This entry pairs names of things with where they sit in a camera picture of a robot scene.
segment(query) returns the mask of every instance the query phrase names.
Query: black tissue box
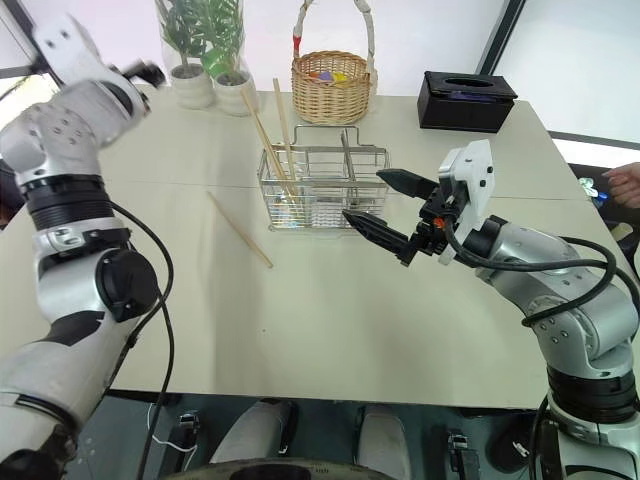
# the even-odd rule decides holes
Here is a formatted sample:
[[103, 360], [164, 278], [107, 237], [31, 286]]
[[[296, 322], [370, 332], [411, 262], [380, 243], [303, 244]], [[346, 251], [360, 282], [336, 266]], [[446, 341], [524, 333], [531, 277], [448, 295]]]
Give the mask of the black tissue box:
[[495, 133], [514, 98], [503, 77], [425, 72], [418, 98], [420, 128]]

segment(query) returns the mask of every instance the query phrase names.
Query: woven basket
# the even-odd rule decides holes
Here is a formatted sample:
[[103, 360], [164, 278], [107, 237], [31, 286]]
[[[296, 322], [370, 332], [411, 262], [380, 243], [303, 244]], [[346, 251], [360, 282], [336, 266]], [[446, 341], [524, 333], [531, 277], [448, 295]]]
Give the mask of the woven basket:
[[[323, 51], [300, 57], [302, 24], [313, 0], [305, 0], [293, 29], [293, 104], [298, 115], [311, 123], [347, 124], [362, 118], [369, 107], [369, 95], [377, 82], [373, 66], [375, 54], [373, 18], [366, 0], [354, 0], [367, 25], [367, 60], [351, 53]], [[339, 73], [346, 80], [322, 80], [323, 72]]]

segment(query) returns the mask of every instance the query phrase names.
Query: metal utensil holder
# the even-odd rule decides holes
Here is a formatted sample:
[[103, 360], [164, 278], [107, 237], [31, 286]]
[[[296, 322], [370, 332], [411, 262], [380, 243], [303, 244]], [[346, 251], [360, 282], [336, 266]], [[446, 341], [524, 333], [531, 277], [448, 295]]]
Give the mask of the metal utensil holder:
[[[336, 145], [298, 145], [302, 129], [335, 129]], [[273, 229], [350, 228], [343, 209], [381, 215], [388, 186], [376, 172], [389, 168], [389, 152], [360, 143], [353, 125], [298, 125], [291, 144], [296, 179], [290, 176], [284, 145], [272, 145], [286, 180], [263, 150], [258, 180]]]

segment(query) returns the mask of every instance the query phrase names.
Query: black cable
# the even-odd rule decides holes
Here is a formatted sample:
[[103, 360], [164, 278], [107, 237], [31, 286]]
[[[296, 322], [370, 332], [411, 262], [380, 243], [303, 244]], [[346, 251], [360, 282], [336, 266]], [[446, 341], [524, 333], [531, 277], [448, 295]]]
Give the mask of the black cable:
[[476, 255], [467, 250], [455, 237], [453, 230], [454, 219], [451, 216], [446, 217], [444, 225], [444, 233], [447, 242], [455, 250], [461, 260], [469, 263], [472, 267], [490, 268], [491, 270], [502, 270], [508, 272], [544, 272], [547, 270], [562, 270], [572, 267], [597, 267], [606, 270], [607, 264], [600, 260], [578, 259], [578, 260], [561, 260], [557, 262], [539, 262], [539, 263], [515, 263], [515, 262], [496, 262], [488, 260], [484, 257]]
[[536, 471], [536, 457], [538, 456], [538, 432], [540, 431], [540, 425], [544, 420], [544, 414], [549, 406], [549, 399], [545, 395], [538, 407], [536, 417], [533, 420], [533, 427], [531, 428], [531, 435], [529, 437], [529, 480], [537, 480], [538, 472]]
[[444, 233], [447, 239], [447, 242], [451, 247], [455, 250], [456, 254], [460, 257], [461, 260], [468, 263], [472, 267], [484, 267], [490, 268], [492, 270], [502, 270], [502, 271], [514, 271], [514, 272], [540, 272], [546, 270], [560, 270], [564, 268], [570, 267], [595, 267], [601, 268], [605, 270], [605, 274], [603, 277], [593, 286], [588, 292], [577, 297], [573, 300], [569, 300], [561, 305], [556, 307], [549, 308], [547, 310], [543, 310], [542, 312], [538, 312], [531, 316], [525, 317], [522, 320], [522, 325], [526, 327], [532, 327], [536, 322], [544, 318], [551, 317], [553, 315], [558, 315], [559, 313], [564, 313], [574, 308], [579, 307], [580, 305], [584, 305], [590, 300], [593, 300], [597, 295], [599, 295], [604, 289], [609, 285], [611, 280], [615, 275], [618, 275], [622, 281], [625, 283], [626, 287], [629, 289], [631, 294], [631, 299], [636, 309], [636, 312], [640, 318], [640, 294], [638, 293], [638, 289], [636, 288], [633, 280], [625, 274], [622, 270], [617, 268], [616, 260], [613, 253], [611, 253], [605, 247], [598, 245], [597, 243], [590, 242], [588, 240], [583, 240], [579, 238], [565, 237], [564, 240], [568, 243], [575, 243], [576, 245], [582, 245], [593, 250], [596, 250], [602, 253], [607, 259], [606, 262], [602, 262], [599, 260], [590, 260], [590, 259], [579, 259], [579, 260], [563, 260], [558, 262], [542, 262], [542, 263], [512, 263], [512, 262], [496, 262], [493, 260], [487, 260], [484, 257], [476, 255], [475, 253], [464, 248], [460, 242], [455, 238], [453, 224], [453, 217], [447, 217], [445, 219], [445, 228]]
[[583, 240], [581, 238], [573, 238], [573, 237], [561, 237], [565, 242], [572, 243], [574, 245], [581, 245], [583, 247], [590, 248], [597, 252], [600, 252], [607, 259], [607, 269], [605, 270], [602, 278], [596, 283], [589, 291], [585, 294], [574, 298], [573, 300], [569, 300], [565, 303], [562, 303], [556, 307], [548, 308], [538, 313], [534, 313], [533, 315], [529, 315], [528, 317], [522, 320], [522, 325], [525, 327], [533, 327], [537, 322], [543, 320], [545, 318], [553, 317], [554, 315], [558, 315], [560, 313], [568, 312], [569, 310], [573, 310], [574, 308], [579, 307], [580, 305], [584, 305], [585, 303], [593, 300], [598, 295], [600, 295], [611, 283], [613, 277], [616, 275], [617, 265], [616, 265], [616, 257], [611, 253], [611, 251], [602, 245], [598, 245], [597, 243], [590, 242], [589, 240]]
[[[116, 212], [127, 217], [129, 220], [135, 223], [138, 227], [140, 227], [140, 229], [144, 233], [146, 233], [149, 237], [151, 237], [151, 239], [155, 242], [155, 244], [160, 249], [160, 252], [162, 252], [162, 256], [164, 257], [164, 260], [167, 264], [167, 285], [164, 288], [164, 292], [162, 293], [162, 299], [163, 301], [166, 302], [167, 298], [169, 298], [169, 293], [171, 293], [171, 288], [173, 287], [173, 276], [174, 276], [173, 261], [171, 260], [171, 255], [169, 254], [169, 250], [167, 250], [167, 247], [164, 246], [164, 243], [162, 243], [162, 240], [160, 240], [160, 238], [153, 232], [153, 230], [147, 227], [141, 220], [136, 218], [134, 214], [127, 211], [126, 209], [124, 209], [123, 207], [121, 207], [115, 202], [109, 202], [109, 203], [111, 205], [111, 208], [113, 208]], [[153, 306], [153, 308], [149, 311], [149, 313], [147, 313], [147, 315], [138, 323], [136, 328], [133, 329], [133, 331], [131, 332], [131, 335], [129, 335], [128, 349], [131, 349], [131, 347], [135, 345], [136, 340], [138, 339], [138, 335], [140, 334], [142, 329], [147, 325], [147, 323], [149, 323], [149, 320], [153, 318], [153, 316], [158, 312], [158, 310], [160, 310], [160, 308], [161, 308], [161, 302], [158, 301]]]
[[11, 95], [13, 92], [15, 92], [18, 88], [20, 88], [22, 86], [22, 84], [24, 84], [24, 82], [29, 80], [29, 78], [30, 77], [21, 78], [16, 83], [14, 83], [11, 87], [9, 87], [7, 90], [2, 92], [2, 94], [0, 94], [0, 102], [2, 100], [4, 100], [5, 98], [7, 98], [9, 95]]
[[175, 339], [173, 337], [173, 327], [171, 326], [171, 318], [169, 317], [169, 310], [167, 309], [167, 304], [165, 303], [159, 288], [158, 288], [158, 303], [162, 308], [162, 313], [164, 315], [164, 323], [167, 327], [167, 336], [169, 338], [169, 361], [167, 363], [167, 371], [164, 376], [164, 381], [162, 382], [162, 388], [160, 390], [160, 393], [158, 394], [158, 398], [156, 399], [156, 408], [154, 409], [155, 411], [153, 412], [153, 417], [151, 418], [151, 424], [149, 425], [149, 430], [147, 431], [147, 438], [144, 441], [144, 448], [142, 449], [140, 462], [138, 463], [138, 474], [136, 475], [137, 480], [142, 480], [145, 467], [147, 466], [147, 459], [149, 458], [149, 450], [151, 449], [151, 440], [153, 439], [153, 434], [156, 430], [156, 426], [158, 425], [158, 419], [160, 418], [160, 410], [161, 410], [160, 407], [162, 407], [162, 404], [164, 403], [164, 399], [167, 395], [167, 388], [169, 387], [169, 380], [171, 379], [171, 373], [173, 371], [173, 362], [175, 357]]
[[[167, 285], [164, 289], [164, 292], [160, 292], [160, 288], [156, 284], [156, 290], [158, 295], [158, 301], [154, 305], [154, 307], [147, 313], [147, 315], [138, 323], [138, 325], [133, 329], [129, 338], [127, 340], [127, 345], [123, 349], [123, 353], [121, 354], [121, 359], [124, 357], [127, 352], [133, 347], [135, 344], [138, 335], [142, 331], [142, 329], [149, 323], [149, 320], [156, 314], [159, 309], [162, 309], [162, 313], [164, 316], [165, 325], [167, 327], [167, 337], [169, 338], [169, 360], [167, 363], [167, 371], [165, 373], [164, 381], [162, 382], [162, 387], [160, 389], [160, 393], [158, 394], [158, 398], [156, 399], [156, 407], [161, 407], [164, 403], [164, 399], [167, 395], [167, 388], [169, 387], [169, 381], [171, 380], [171, 373], [173, 372], [173, 363], [175, 358], [175, 339], [173, 335], [173, 327], [171, 326], [171, 318], [169, 316], [169, 310], [167, 309], [167, 298], [169, 297], [169, 293], [171, 293], [171, 288], [173, 286], [173, 277], [174, 277], [174, 269], [173, 269], [173, 260], [171, 259], [171, 254], [169, 250], [164, 246], [162, 240], [155, 234], [153, 230], [151, 230], [144, 222], [139, 220], [134, 214], [121, 207], [117, 203], [109, 202], [111, 208], [113, 208], [116, 212], [124, 215], [133, 223], [135, 223], [140, 229], [146, 233], [158, 246], [160, 251], [162, 252], [162, 256], [167, 264]], [[133, 246], [133, 243], [129, 242], [129, 248], [131, 250], [137, 251]], [[147, 464], [147, 459], [149, 458], [149, 450], [151, 448], [151, 440], [153, 439], [153, 434], [155, 432], [156, 426], [158, 425], [158, 419], [160, 418], [160, 408], [156, 408], [153, 417], [151, 419], [151, 424], [149, 425], [149, 430], [147, 432], [147, 437], [145, 439], [144, 447], [142, 450], [142, 454], [140, 456], [140, 462], [138, 464], [138, 473], [137, 479], [142, 480], [144, 471]]]

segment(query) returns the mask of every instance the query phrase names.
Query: wicker basket handle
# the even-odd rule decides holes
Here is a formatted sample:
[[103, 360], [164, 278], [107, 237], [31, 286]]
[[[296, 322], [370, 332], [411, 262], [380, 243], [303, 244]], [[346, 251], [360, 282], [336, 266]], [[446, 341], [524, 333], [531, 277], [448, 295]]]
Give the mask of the wicker basket handle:
[[[300, 7], [300, 14], [298, 15], [298, 23], [293, 27], [293, 58], [300, 58], [300, 42], [302, 40], [302, 23], [304, 17], [307, 16], [307, 10], [313, 3], [313, 0], [304, 0], [302, 7]], [[367, 39], [369, 41], [368, 55], [367, 55], [367, 71], [374, 73], [373, 57], [376, 53], [375, 36], [373, 32], [373, 17], [371, 16], [371, 7], [366, 0], [353, 0], [358, 10], [362, 12], [364, 22], [367, 25]]]

